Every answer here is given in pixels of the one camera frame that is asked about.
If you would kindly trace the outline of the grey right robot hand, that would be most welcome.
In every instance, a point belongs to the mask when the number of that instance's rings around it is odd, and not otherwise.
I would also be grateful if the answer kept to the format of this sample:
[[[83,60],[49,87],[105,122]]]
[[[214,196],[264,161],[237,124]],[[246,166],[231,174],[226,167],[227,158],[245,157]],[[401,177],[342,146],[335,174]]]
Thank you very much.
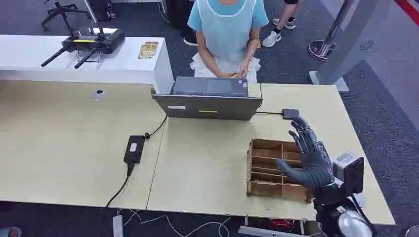
[[[317,140],[315,132],[305,119],[292,115],[291,120],[296,132],[290,130],[289,135],[293,137],[300,153],[302,169],[293,168],[278,158],[275,160],[278,170],[311,191],[332,183],[333,165],[324,144]]]

